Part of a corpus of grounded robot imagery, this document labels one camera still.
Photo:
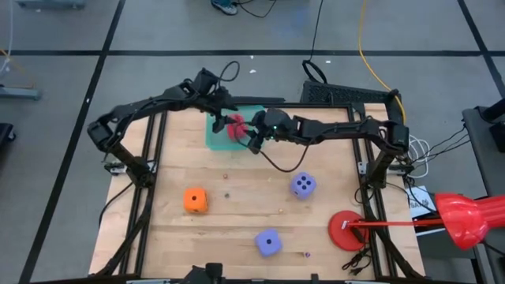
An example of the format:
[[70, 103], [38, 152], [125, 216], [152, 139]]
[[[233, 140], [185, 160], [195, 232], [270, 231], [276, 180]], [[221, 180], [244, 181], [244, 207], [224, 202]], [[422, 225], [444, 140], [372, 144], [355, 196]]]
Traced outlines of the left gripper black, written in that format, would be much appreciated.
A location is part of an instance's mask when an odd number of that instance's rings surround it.
[[233, 101], [233, 96], [225, 87], [218, 87], [207, 95], [207, 112], [215, 116], [212, 123], [212, 132], [219, 133], [228, 124], [228, 117], [222, 115], [222, 109], [238, 111]]

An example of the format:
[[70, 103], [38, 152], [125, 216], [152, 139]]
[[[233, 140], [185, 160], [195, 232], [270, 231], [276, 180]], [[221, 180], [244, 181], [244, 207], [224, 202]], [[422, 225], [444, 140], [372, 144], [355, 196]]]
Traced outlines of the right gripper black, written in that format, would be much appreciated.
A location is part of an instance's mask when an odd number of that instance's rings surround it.
[[259, 154], [262, 143], [266, 140], [282, 140], [299, 142], [298, 121], [280, 109], [269, 108], [258, 111], [251, 120], [251, 126], [260, 129], [260, 134], [247, 132], [249, 142], [247, 148], [253, 154]]

